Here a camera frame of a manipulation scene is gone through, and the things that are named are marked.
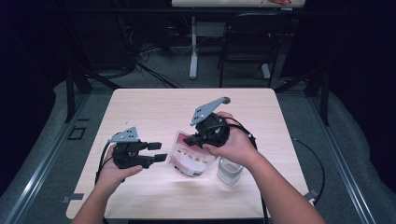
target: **black chair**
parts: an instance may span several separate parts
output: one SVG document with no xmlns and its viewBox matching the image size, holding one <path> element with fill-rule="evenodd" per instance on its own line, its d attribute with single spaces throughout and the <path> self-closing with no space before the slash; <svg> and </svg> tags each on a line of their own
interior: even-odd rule
<svg viewBox="0 0 396 224">
<path fill-rule="evenodd" d="M 283 37 L 290 30 L 290 19 L 280 14 L 242 13 L 230 18 L 224 27 L 218 68 L 222 87 L 224 62 L 272 65 L 267 87 L 271 87 L 277 55 Z"/>
</svg>

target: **table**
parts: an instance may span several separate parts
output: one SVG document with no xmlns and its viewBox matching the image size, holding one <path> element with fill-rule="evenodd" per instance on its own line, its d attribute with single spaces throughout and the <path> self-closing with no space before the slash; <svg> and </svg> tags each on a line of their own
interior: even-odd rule
<svg viewBox="0 0 396 224">
<path fill-rule="evenodd" d="M 302 194 L 308 192 L 276 95 L 270 89 L 119 89 L 114 91 L 66 215 L 73 218 L 93 189 L 95 172 L 109 137 L 135 126 L 144 142 L 162 142 L 165 162 L 127 178 L 110 197 L 106 218 L 216 219 L 263 218 L 260 192 L 248 170 L 227 186 L 217 177 L 218 160 L 199 177 L 185 177 L 168 163 L 177 131 L 190 126 L 196 106 L 227 96 L 231 102 L 216 111 L 234 115 L 257 138 L 260 153 Z"/>
<path fill-rule="evenodd" d="M 269 0 L 172 0 L 172 7 L 265 7 L 265 8 L 280 8 L 285 10 L 293 9 L 294 7 L 304 7 L 305 0 L 291 0 L 291 3 L 285 6 L 280 4 L 272 3 Z M 209 22 L 201 25 L 204 28 L 210 27 Z M 197 27 L 199 23 L 196 22 L 195 17 L 191 20 L 191 63 L 190 63 L 190 79 L 197 78 L 197 66 L 198 66 L 198 52 L 197 52 L 197 41 L 196 38 L 199 35 L 197 32 Z M 224 29 L 224 24 L 219 24 L 216 22 L 213 27 L 209 28 L 210 31 L 217 29 L 214 32 L 214 37 L 222 36 L 222 31 Z M 268 65 L 264 64 L 262 66 L 262 73 L 264 77 L 269 77 Z"/>
</svg>

